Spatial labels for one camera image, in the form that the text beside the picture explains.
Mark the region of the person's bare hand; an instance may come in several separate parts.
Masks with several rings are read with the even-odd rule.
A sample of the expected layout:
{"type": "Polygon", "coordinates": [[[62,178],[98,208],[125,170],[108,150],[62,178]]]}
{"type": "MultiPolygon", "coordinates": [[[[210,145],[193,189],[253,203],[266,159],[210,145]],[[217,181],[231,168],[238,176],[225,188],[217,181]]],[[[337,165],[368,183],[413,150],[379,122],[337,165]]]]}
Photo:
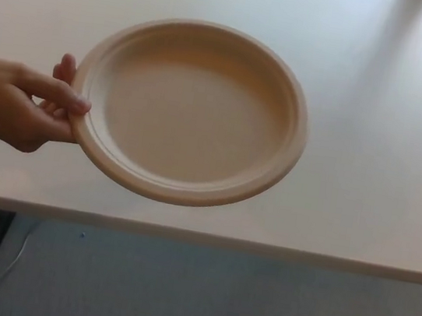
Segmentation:
{"type": "Polygon", "coordinates": [[[70,54],[51,76],[0,58],[0,140],[24,153],[46,142],[73,143],[69,115],[84,115],[92,107],[71,87],[76,68],[70,54]]]}

